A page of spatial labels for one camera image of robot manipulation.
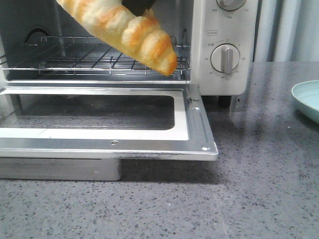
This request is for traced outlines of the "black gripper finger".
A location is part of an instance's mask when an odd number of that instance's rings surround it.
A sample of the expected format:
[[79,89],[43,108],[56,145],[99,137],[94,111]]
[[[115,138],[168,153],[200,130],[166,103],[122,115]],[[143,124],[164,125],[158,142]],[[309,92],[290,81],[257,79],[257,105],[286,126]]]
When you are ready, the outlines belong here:
[[156,0],[122,0],[125,6],[135,16],[141,16],[146,10],[150,10]]

